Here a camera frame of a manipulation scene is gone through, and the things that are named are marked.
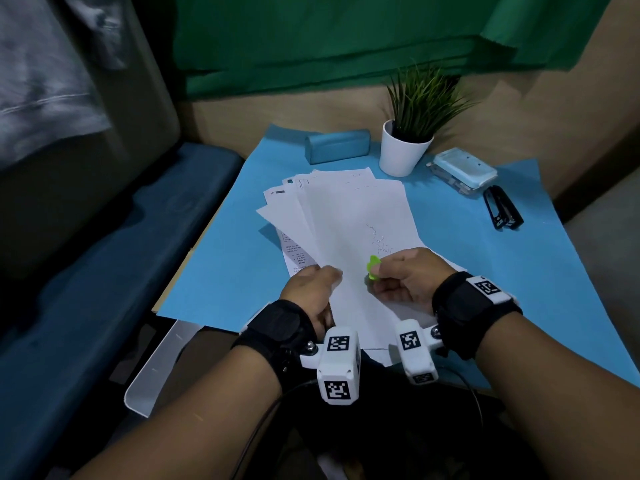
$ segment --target gray cloth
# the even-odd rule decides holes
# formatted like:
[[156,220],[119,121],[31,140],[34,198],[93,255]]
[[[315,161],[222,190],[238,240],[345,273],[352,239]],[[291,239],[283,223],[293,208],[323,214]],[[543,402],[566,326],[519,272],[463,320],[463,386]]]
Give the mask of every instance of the gray cloth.
[[0,170],[109,119],[46,0],[0,0]]
[[92,31],[92,52],[105,69],[121,70],[129,61],[124,0],[65,0],[76,17]]

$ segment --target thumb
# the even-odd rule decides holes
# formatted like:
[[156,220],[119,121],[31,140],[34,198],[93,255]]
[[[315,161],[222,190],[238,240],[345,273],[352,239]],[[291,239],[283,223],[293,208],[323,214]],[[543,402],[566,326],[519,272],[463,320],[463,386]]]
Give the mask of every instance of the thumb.
[[411,274],[411,268],[405,260],[382,259],[380,264],[372,266],[371,273],[379,278],[404,280]]
[[314,278],[333,291],[342,281],[342,272],[333,266],[324,266],[316,272]]

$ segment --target green clip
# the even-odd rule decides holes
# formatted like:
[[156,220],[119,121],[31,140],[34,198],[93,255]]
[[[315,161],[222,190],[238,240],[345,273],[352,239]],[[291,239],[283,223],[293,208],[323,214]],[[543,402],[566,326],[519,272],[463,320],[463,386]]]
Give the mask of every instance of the green clip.
[[[369,260],[369,262],[367,263],[367,271],[371,271],[371,268],[377,264],[380,264],[382,261],[380,261],[380,258],[378,256],[371,256],[371,259]],[[379,279],[377,276],[369,273],[369,279],[372,281],[375,281],[377,279]]]

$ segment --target seat backrest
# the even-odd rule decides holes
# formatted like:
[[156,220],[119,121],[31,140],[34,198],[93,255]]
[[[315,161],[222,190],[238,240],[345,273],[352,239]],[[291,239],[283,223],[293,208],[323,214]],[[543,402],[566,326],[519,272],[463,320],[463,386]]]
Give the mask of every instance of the seat backrest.
[[[49,1],[73,40],[68,13]],[[180,137],[162,76],[125,1],[129,66],[108,72],[78,49],[112,128],[59,141],[0,173],[0,277],[34,272]]]

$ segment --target white plant pot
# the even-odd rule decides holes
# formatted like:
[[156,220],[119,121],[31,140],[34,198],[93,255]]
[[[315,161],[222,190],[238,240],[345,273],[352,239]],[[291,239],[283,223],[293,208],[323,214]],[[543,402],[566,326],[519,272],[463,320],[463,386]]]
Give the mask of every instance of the white plant pot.
[[394,120],[382,125],[382,146],[380,148],[380,170],[392,177],[406,177],[433,141],[427,143],[407,143],[391,136]]

